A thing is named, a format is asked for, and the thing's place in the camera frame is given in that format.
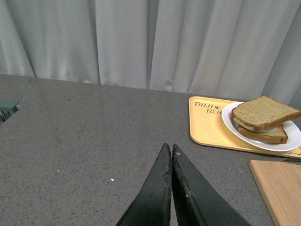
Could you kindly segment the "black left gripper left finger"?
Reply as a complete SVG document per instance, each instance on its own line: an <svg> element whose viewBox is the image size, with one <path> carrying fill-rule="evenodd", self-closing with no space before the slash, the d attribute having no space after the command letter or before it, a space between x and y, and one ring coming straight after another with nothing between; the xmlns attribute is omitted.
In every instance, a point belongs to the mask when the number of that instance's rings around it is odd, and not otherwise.
<svg viewBox="0 0 301 226"><path fill-rule="evenodd" d="M163 144L141 190L117 222L117 225L170 225L172 171L170 148L168 144Z"/></svg>

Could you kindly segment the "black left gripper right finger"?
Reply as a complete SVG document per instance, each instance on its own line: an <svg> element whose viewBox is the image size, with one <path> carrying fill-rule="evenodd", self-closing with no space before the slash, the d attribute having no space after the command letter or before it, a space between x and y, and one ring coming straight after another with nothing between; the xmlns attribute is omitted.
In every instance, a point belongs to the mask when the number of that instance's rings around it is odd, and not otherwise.
<svg viewBox="0 0 301 226"><path fill-rule="evenodd" d="M210 185L178 145L172 152L172 190L180 226L249 226Z"/></svg>

